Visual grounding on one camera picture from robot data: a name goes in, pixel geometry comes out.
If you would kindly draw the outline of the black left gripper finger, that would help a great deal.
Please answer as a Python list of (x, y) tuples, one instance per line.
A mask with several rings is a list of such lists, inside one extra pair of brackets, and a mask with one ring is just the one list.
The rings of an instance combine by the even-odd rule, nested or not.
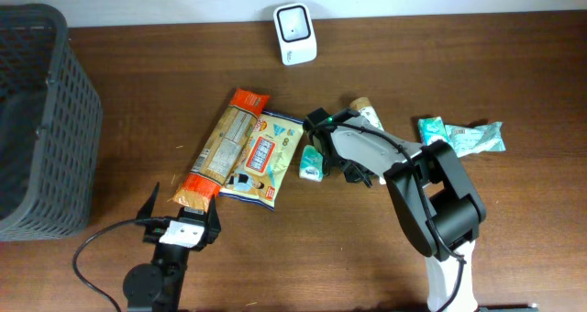
[(216, 210), (216, 198), (214, 196), (211, 198), (209, 203), (206, 227), (208, 228), (209, 232), (221, 231), (221, 224)]
[(147, 219), (147, 218), (151, 217), (159, 191), (160, 191), (160, 183), (156, 183), (153, 188), (152, 193), (150, 194), (150, 197), (143, 204), (143, 206), (139, 209), (139, 211), (136, 215), (136, 219)]

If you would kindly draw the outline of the small teal white packet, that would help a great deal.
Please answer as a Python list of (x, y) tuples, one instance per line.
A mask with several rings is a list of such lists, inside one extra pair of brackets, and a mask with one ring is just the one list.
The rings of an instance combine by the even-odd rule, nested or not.
[(323, 156), (312, 145), (306, 145), (303, 149), (299, 177), (313, 182), (323, 180)]

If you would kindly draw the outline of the white green tube beige cap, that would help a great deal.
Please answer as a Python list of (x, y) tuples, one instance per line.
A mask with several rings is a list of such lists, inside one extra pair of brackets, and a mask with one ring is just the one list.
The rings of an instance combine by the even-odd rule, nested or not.
[[(368, 129), (383, 131), (382, 123), (368, 97), (363, 96), (355, 99), (349, 107), (356, 110), (362, 117), (358, 122), (353, 122), (353, 125), (366, 127), (366, 123), (369, 123)], [(389, 143), (371, 133), (359, 132), (352, 140), (351, 145), (353, 160), (375, 173), (379, 177), (381, 185), (386, 185), (383, 173), (390, 168), (389, 151), (391, 146)]]

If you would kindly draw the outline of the orange spaghetti package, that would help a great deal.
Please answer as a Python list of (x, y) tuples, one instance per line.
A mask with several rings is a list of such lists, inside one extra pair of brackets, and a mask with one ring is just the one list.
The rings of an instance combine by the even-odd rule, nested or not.
[(241, 88), (235, 91), (186, 179), (173, 196), (173, 202), (208, 211), (269, 100), (268, 95), (258, 95)]

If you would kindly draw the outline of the small teal tissue box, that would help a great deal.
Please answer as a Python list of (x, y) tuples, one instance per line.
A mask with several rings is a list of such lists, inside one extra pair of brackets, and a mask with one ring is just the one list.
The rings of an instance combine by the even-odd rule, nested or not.
[(420, 118), (417, 128), (422, 142), (431, 145), (437, 140), (449, 143), (449, 137), (441, 117)]

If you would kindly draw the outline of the teal tissue pouch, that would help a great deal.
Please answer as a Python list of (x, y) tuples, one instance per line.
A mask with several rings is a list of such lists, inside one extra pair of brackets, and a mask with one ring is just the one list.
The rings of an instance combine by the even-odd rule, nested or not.
[(502, 122), (480, 125), (475, 128), (465, 128), (446, 125), (445, 130), (449, 137), (449, 144), (459, 158), (485, 151), (506, 151), (501, 135)]

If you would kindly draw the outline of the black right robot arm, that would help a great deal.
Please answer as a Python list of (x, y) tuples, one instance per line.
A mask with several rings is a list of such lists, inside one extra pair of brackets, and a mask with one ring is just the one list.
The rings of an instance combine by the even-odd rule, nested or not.
[(456, 152), (441, 140), (397, 138), (350, 108), (334, 115), (318, 108), (303, 128), (324, 174), (338, 168), (347, 182), (366, 186), (385, 180), (403, 233), (425, 259), (428, 309), (479, 310), (471, 262), (486, 209)]

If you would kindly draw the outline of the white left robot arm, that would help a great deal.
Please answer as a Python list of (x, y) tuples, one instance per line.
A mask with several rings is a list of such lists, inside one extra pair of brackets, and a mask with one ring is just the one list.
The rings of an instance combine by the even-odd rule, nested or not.
[(133, 267), (123, 282), (132, 312), (177, 311), (192, 251), (212, 244), (221, 232), (216, 201), (206, 211), (184, 206), (175, 217), (154, 217), (160, 187), (156, 185), (135, 222), (145, 228), (142, 241), (155, 246), (149, 263)]

